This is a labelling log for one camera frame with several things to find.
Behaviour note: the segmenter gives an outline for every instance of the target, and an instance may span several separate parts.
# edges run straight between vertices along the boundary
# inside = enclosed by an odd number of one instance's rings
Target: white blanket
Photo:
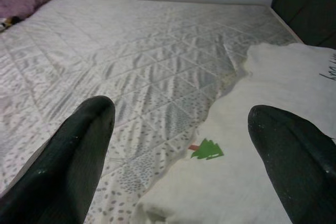
[[[336,52],[301,44],[252,46],[248,75],[217,100],[198,128],[224,156],[191,159],[188,151],[140,199],[133,223],[290,223],[254,148],[250,109],[266,104],[290,111],[336,137]]]

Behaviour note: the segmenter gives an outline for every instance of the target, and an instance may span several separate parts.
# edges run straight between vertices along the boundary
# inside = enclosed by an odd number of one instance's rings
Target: bed
[[[0,190],[84,99],[106,95],[116,123],[86,223],[127,222],[249,46],[299,41],[264,6],[52,0],[0,34]]]

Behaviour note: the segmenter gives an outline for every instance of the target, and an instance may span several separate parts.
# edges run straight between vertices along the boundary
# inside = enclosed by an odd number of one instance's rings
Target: green christmas tree
[[[190,146],[189,149],[195,150],[195,152],[191,155],[191,158],[193,157],[197,157],[197,159],[206,158],[206,160],[208,160],[224,156],[218,144],[215,144],[212,140],[207,140],[206,138],[201,142],[200,146],[192,145]]]

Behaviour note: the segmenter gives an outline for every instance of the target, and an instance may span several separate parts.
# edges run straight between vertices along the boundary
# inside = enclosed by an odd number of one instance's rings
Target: white quilted mattress
[[[296,39],[263,6],[49,2],[0,34],[0,191],[84,99],[106,95],[116,125],[86,223],[128,222],[260,42]]]

